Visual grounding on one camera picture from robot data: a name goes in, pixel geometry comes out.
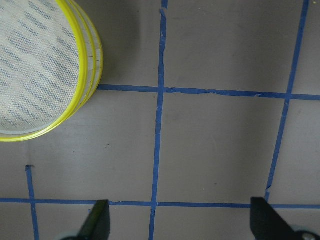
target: yellow ring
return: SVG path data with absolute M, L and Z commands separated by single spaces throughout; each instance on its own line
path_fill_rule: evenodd
M 81 12 L 79 11 L 77 6 L 75 5 L 75 2 L 73 0 L 70 0 L 69 2 L 70 2 L 70 5 L 73 7 L 73 9 L 77 12 L 79 18 L 81 19 L 82 23 L 84 24 L 84 28 L 85 28 L 86 32 L 88 33 L 89 40 L 90 40 L 90 43 L 91 43 L 91 48 L 92 48 L 92 60 L 93 60 L 93 70 L 92 70 L 92 77 L 91 77 L 90 87 L 88 89 L 88 92 L 85 94 L 85 97 L 84 97 L 83 101 L 80 103 L 79 106 L 77 106 L 76 110 L 74 111 L 73 114 L 75 114 L 89 100 L 90 90 L 92 89 L 92 87 L 94 85 L 94 80 L 96 78 L 97 53 L 96 53 L 96 45 L 95 45 L 94 37 L 92 36 L 91 30 L 90 30 L 86 20 L 84 19 L 84 17 L 82 16 Z
M 20 136 L 13 136 L 13 137 L 0 137 L 0 142 L 20 142 L 25 140 L 34 139 L 36 137 L 42 136 L 47 132 L 55 129 L 59 125 L 61 125 L 65 120 L 67 120 L 77 108 L 81 98 L 83 96 L 85 85 L 87 82 L 88 76 L 88 53 L 85 45 L 85 38 L 81 31 L 81 27 L 77 21 L 77 18 L 71 8 L 68 6 L 65 0 L 55 0 L 60 9 L 63 11 L 66 19 L 68 20 L 71 29 L 73 31 L 73 35 L 76 41 L 78 55 L 79 55 L 79 77 L 78 77 L 78 84 L 75 89 L 74 96 L 64 111 L 64 113 L 50 126 L 46 127 L 43 130 L 33 132 L 31 134 L 25 134 Z
M 100 49 L 100 72 L 99 72 L 99 75 L 98 75 L 98 81 L 96 82 L 95 86 L 94 86 L 94 91 L 91 92 L 88 100 L 92 97 L 92 95 L 95 93 L 95 91 L 97 90 L 98 86 L 99 86 L 99 83 L 101 81 L 101 77 L 102 77 L 102 74 L 103 74 L 103 70 L 104 70 L 104 50 L 103 50 L 103 47 L 102 47 L 102 42 L 101 42 L 101 39 L 100 39 L 100 36 L 99 36 L 99 33 L 98 33 L 98 30 L 97 28 L 95 27 L 94 23 L 91 21 L 90 17 L 87 15 L 87 13 L 79 6 L 78 3 L 76 3 L 75 1 L 73 1 L 73 3 L 75 4 L 75 6 L 79 9 L 82 10 L 82 14 L 85 15 L 86 19 L 88 20 L 88 22 L 90 23 L 90 25 L 92 26 L 92 29 L 96 35 L 96 39 L 97 39 L 97 42 L 98 42 L 98 45 L 99 45 L 99 49 Z

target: blue tape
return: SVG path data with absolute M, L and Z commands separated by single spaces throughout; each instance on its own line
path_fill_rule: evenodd
M 292 94 L 292 100 L 320 101 L 320 95 Z
M 36 199 L 37 204 L 73 204 L 73 205 L 95 205 L 95 200 L 62 200 L 62 199 Z
M 272 204 L 274 209 L 320 209 L 320 205 L 302 205 L 302 204 Z
M 100 84 L 98 90 L 107 91 L 124 91 L 124 92 L 140 92 L 140 93 L 158 93 L 157 86 L 131 86 L 131 85 L 109 85 Z M 183 87 L 164 87 L 166 94 L 217 94 L 230 97 L 252 97 L 252 98 L 271 98 L 292 100 L 310 100 L 320 101 L 320 95 L 308 94 L 290 94 L 282 92 L 263 92 L 263 91 L 236 91 L 236 90 L 216 90 L 201 88 L 183 88 Z
M 161 6 L 168 7 L 168 1 L 162 0 Z M 164 55 L 166 49 L 167 38 L 167 18 L 164 9 L 160 9 L 160 41 L 159 41 L 159 66 L 158 66 L 158 99 L 155 118 L 155 139 L 154 139 L 154 163 L 153 163 L 153 179 L 152 179 L 152 197 L 151 197 L 151 213 L 149 225 L 149 240 L 154 239 L 155 218 L 157 208 L 158 180 L 159 180 L 159 161 L 160 161 L 160 146 L 161 146 L 161 127 L 162 127 L 162 111 L 164 103 L 165 90 L 165 64 Z
M 162 0 L 161 6 L 162 6 L 162 8 L 164 8 L 164 9 L 168 9 L 168 0 Z
M 141 206 L 141 207 L 152 206 L 152 202 L 149 202 L 149 201 L 110 201 L 109 204 L 114 206 Z
M 62 200 L 62 199 L 35 199 L 36 204 L 63 204 L 63 205 L 94 205 L 95 200 Z M 30 199 L 25 198 L 0 198 L 0 203 L 29 204 Z M 151 201 L 109 201 L 110 206 L 140 206 L 151 207 L 153 215 L 156 207 L 181 207 L 181 208 L 232 208 L 249 209 L 250 204 L 245 203 L 207 203 L 207 202 L 151 202 Z M 320 205 L 312 204 L 272 204 L 275 209 L 320 209 Z
M 158 87 L 156 86 L 129 86 L 129 85 L 100 84 L 97 89 L 109 90 L 109 91 L 142 92 L 142 93 L 158 92 Z
M 217 94 L 221 96 L 233 97 L 257 97 L 257 98 L 274 98 L 285 99 L 285 93 L 279 92 L 261 92 L 261 91 L 235 91 L 235 90 L 215 90 L 215 89 L 198 89 L 198 88 L 181 88 L 181 87 L 166 87 L 165 93 L 181 93 L 181 94 Z
M 301 50 L 302 40 L 304 38 L 304 29 L 306 26 L 308 7 L 309 7 L 309 0 L 304 0 L 303 6 L 302 6 L 301 17 L 300 17 L 298 35 L 296 37 L 293 61 L 292 61 L 292 66 L 291 66 L 291 73 L 290 73 L 288 87 L 286 90 L 287 94 L 291 94 L 293 91 L 293 88 L 294 88 L 297 67 L 298 67 L 298 62 L 299 62 L 299 56 L 300 56 L 300 50 Z
M 36 211 L 35 191 L 34 191 L 34 185 L 32 182 L 31 168 L 32 168 L 32 165 L 25 166 L 26 179 L 27 179 L 28 190 L 29 190 L 30 206 L 31 206 L 34 240 L 39 240 L 40 237 L 39 237 L 38 217 L 37 217 L 37 211 Z
M 30 199 L 25 198 L 0 198 L 0 203 L 29 204 L 30 202 Z
M 275 144 L 275 148 L 274 148 L 274 153 L 273 153 L 272 163 L 271 163 L 271 167 L 270 167 L 268 182 L 267 182 L 266 189 L 265 189 L 264 198 L 266 199 L 266 201 L 268 201 L 270 198 L 270 188 L 272 187 L 274 177 L 275 177 L 276 167 L 277 167 L 278 158 L 279 158 L 279 152 L 280 152 L 281 143 L 282 143 L 285 125 L 286 125 L 286 120 L 287 120 L 287 116 L 288 116 L 290 100 L 293 97 L 292 91 L 293 91 L 293 87 L 294 87 L 294 83 L 295 83 L 295 77 L 296 77 L 296 72 L 297 72 L 297 67 L 298 67 L 298 62 L 299 62 L 299 55 L 300 55 L 302 40 L 303 40 L 303 36 L 304 36 L 304 29 L 306 26 L 308 7 L 309 7 L 309 0 L 304 0 L 303 6 L 302 6 L 301 17 L 300 17 L 299 30 L 298 30 L 298 34 L 297 34 L 297 38 L 296 38 L 295 49 L 294 49 L 293 61 L 292 61 L 292 66 L 291 66 L 291 73 L 290 73 L 289 83 L 288 83 L 287 90 L 286 90 L 286 98 L 284 101 L 279 131 L 278 131 L 278 135 L 276 138 L 276 144 Z

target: blue painter's tape grid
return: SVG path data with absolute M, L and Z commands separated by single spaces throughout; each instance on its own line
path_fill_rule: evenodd
M 159 180 L 159 162 L 161 147 L 161 126 L 162 111 L 165 92 L 165 63 L 164 55 L 167 39 L 167 18 L 164 9 L 168 8 L 168 0 L 162 0 L 161 3 L 161 23 L 160 23 L 160 40 L 159 40 L 159 66 L 158 66 L 158 99 L 155 119 L 155 141 L 154 141 L 154 163 L 153 163 L 153 180 L 152 180 L 152 196 L 151 196 L 151 212 L 149 224 L 149 240 L 154 239 L 156 210 L 157 210 L 157 194 Z
M 30 204 L 32 201 L 25 198 L 0 198 L 0 203 Z M 36 204 L 61 204 L 61 205 L 94 205 L 95 200 L 64 200 L 64 199 L 34 199 Z M 109 201 L 110 206 L 152 207 L 151 201 Z M 230 208 L 249 209 L 250 204 L 245 203 L 213 203 L 213 202 L 157 202 L 157 207 L 177 208 Z M 314 204 L 272 204 L 275 209 L 320 209 Z
M 278 131 L 278 135 L 277 135 L 277 139 L 276 139 L 271 168 L 269 171 L 269 177 L 268 177 L 268 181 L 267 181 L 267 185 L 266 185 L 266 189 L 265 189 L 265 194 L 264 194 L 264 198 L 267 201 L 270 198 L 270 188 L 272 187 L 272 184 L 274 181 L 276 167 L 277 167 L 279 153 L 280 153 L 280 147 L 281 147 L 281 143 L 282 143 L 282 139 L 283 139 L 283 135 L 284 135 L 284 130 L 285 130 L 285 126 L 286 126 L 286 120 L 287 120 L 289 106 L 290 106 L 290 100 L 291 100 L 290 96 L 292 96 L 292 91 L 294 88 L 296 72 L 297 72 L 299 56 L 300 56 L 300 50 L 301 50 L 302 40 L 304 37 L 304 29 L 306 26 L 308 8 L 309 8 L 309 0 L 304 0 L 303 6 L 302 6 L 301 17 L 300 17 L 298 34 L 297 34 L 297 38 L 296 38 L 295 49 L 294 49 L 293 61 L 292 61 L 292 66 L 291 66 L 291 73 L 290 73 L 289 83 L 288 83 L 287 90 L 286 90 L 286 98 L 284 101 L 279 131 Z
M 31 168 L 32 168 L 31 165 L 27 165 L 25 167 L 25 171 L 26 171 L 26 179 L 27 179 L 28 190 L 29 190 L 34 240 L 39 240 L 40 237 L 39 237 L 38 217 L 37 217 L 37 211 L 36 211 L 35 191 L 34 191 L 34 184 L 32 181 Z
M 284 106 L 278 135 L 275 143 L 272 163 L 265 189 L 265 198 L 269 200 L 270 188 L 273 185 L 276 167 L 278 163 L 280 148 L 286 126 L 287 116 L 289 112 L 291 100 L 303 101 L 320 101 L 320 95 L 308 94 L 293 94 L 293 87 L 299 62 L 299 56 L 303 41 L 304 28 L 309 8 L 309 0 L 303 1 L 302 12 L 299 22 L 299 29 L 297 33 L 296 45 L 294 49 L 293 61 L 291 66 L 290 77 L 288 81 L 287 90 L 285 93 L 281 92 L 260 92 L 260 91 L 237 91 L 237 90 L 221 90 L 221 89 L 200 89 L 200 88 L 182 88 L 182 87 L 165 87 L 165 63 L 164 53 L 167 40 L 167 18 L 165 9 L 168 8 L 168 0 L 162 0 L 160 9 L 160 40 L 159 40 L 159 65 L 158 65 L 158 86 L 131 86 L 131 85 L 110 85 L 100 84 L 98 90 L 101 91 L 125 91 L 125 92 L 141 92 L 141 93 L 157 93 L 157 110 L 156 110 L 156 126 L 154 138 L 154 165 L 153 165 L 153 182 L 152 182 L 152 196 L 151 201 L 110 201 L 111 206 L 139 206 L 148 207 L 150 210 L 149 223 L 149 240 L 154 239 L 156 213 L 158 207 L 177 207 L 177 208 L 234 208 L 234 209 L 249 209 L 250 204 L 242 203 L 203 203 L 203 202 L 158 202 L 158 183 L 159 183 L 159 164 L 160 164 L 160 150 L 161 150 L 161 132 L 162 132 L 162 115 L 163 103 L 165 94 L 214 94 L 220 96 L 230 97 L 249 97 L 249 98 L 271 98 L 283 99 Z M 66 200 L 66 199 L 36 199 L 32 179 L 32 166 L 27 165 L 25 168 L 29 198 L 0 198 L 0 203 L 20 203 L 30 204 L 31 216 L 33 224 L 34 239 L 39 240 L 39 226 L 37 217 L 37 204 L 60 204 L 60 205 L 94 205 L 95 200 Z M 312 204 L 273 204 L 275 209 L 317 209 L 320 210 L 320 205 Z

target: mesh screen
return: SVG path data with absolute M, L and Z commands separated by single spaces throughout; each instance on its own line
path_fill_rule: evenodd
M 72 32 L 54 0 L 0 0 L 0 134 L 41 130 L 69 106 L 79 76 Z

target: gray floor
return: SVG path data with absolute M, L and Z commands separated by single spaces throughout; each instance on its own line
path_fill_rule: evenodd
M 26 165 L 41 240 L 78 230 L 98 199 L 110 240 L 253 240 L 268 180 L 288 223 L 320 233 L 320 2 L 77 2 L 102 38 L 101 90 L 54 131 L 0 143 L 2 239 L 35 238 Z

